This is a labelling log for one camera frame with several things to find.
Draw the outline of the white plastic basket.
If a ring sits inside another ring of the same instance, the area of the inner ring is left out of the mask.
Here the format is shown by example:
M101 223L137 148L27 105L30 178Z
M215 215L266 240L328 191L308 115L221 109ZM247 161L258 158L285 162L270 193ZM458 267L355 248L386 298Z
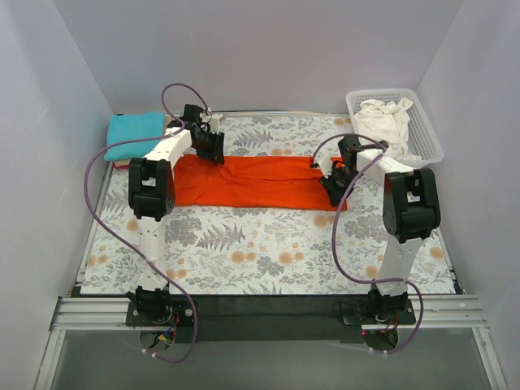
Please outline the white plastic basket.
M444 157L440 143L427 118L422 103L417 94L410 89L365 89L347 93L345 101L349 109L353 131L360 134L354 116L361 110L360 105L362 102L369 99L377 99L384 103L398 103L402 98L408 98L414 103L414 105L408 109L410 117L409 151L412 154L420 155L422 159L417 161L405 160L401 163L411 167L425 167L428 164L440 162Z

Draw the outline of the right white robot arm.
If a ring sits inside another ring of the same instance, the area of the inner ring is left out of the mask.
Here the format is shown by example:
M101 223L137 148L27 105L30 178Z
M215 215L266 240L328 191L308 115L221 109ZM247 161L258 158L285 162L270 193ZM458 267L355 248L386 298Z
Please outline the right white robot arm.
M354 186L369 176L383 187L383 225L388 234L377 278L365 282L365 296L340 303L347 325L418 323L408 290L418 250L441 221L436 178L429 168L413 168L386 155L389 144L353 133L335 137L341 160L312 158L310 167L322 172L320 184L338 212Z

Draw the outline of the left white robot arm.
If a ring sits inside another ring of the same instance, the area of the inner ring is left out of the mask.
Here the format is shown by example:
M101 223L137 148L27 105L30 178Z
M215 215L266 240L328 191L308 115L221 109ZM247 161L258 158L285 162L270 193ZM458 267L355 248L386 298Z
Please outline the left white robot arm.
M173 314L166 275L166 225L176 194L174 167L190 148L211 163L224 163L224 134L211 109L187 104L180 119L173 119L165 137L144 157L132 158L128 170L128 203L136 217L139 251L150 269L141 272L135 292L128 297L136 312L163 325Z

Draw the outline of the folded cyan t shirt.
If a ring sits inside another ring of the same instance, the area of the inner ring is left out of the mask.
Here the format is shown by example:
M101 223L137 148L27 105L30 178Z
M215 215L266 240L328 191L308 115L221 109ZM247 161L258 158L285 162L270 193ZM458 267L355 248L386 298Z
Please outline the folded cyan t shirt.
M164 133L165 115L160 112L148 112L139 115L112 115L106 136L106 143L136 140L150 137L160 137ZM142 158L148 154L159 140L142 141L118 145L106 151L104 159L107 162Z

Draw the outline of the aluminium frame rail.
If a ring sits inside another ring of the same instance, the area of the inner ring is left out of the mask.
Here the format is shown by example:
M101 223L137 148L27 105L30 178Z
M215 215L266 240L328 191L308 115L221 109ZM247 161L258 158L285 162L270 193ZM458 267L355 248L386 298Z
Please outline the aluminium frame rail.
M123 297L60 298L52 324L62 329L123 327L130 301ZM485 328L479 299L472 295L426 295L421 328Z

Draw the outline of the folded magenta t shirt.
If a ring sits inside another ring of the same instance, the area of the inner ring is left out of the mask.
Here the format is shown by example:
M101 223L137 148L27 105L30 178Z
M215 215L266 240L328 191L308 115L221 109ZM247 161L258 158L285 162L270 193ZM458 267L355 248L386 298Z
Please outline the folded magenta t shirt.
M123 165L113 164L113 168L118 170L127 170L129 168L129 163Z

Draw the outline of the orange t shirt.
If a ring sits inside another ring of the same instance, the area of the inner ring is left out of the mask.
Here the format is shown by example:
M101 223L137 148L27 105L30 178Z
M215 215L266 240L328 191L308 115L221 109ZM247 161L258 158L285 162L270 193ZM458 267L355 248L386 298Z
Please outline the orange t shirt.
M228 156L219 165L186 154L173 173L177 206L336 209L308 157Z

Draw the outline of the white t shirt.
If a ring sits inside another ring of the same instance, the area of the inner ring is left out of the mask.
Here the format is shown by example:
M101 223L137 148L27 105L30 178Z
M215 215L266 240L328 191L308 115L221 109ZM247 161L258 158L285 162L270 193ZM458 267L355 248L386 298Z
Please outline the white t shirt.
M373 140L388 143L386 155L397 161L421 160L420 155L409 151L408 109L414 103L403 97L398 103L384 103L381 100L369 99L361 103L361 110L354 116L358 132Z

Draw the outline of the floral table mat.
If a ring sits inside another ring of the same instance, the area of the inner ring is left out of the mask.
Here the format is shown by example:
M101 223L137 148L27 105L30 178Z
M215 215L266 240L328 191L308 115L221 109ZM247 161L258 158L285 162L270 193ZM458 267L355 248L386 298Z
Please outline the floral table mat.
M384 260L382 189L358 181L347 212L178 207L166 230L168 276L191 294L329 294L368 291ZM133 290L146 264L132 247L137 222L128 174L114 169L105 189L83 275L84 295Z

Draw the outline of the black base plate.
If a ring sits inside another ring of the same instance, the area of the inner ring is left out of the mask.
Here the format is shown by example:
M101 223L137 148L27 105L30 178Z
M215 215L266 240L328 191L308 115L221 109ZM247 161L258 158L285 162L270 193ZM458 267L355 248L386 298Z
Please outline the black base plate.
M196 295L127 292L127 327L210 341L362 341L362 327L416 322L411 302L375 307L366 295Z

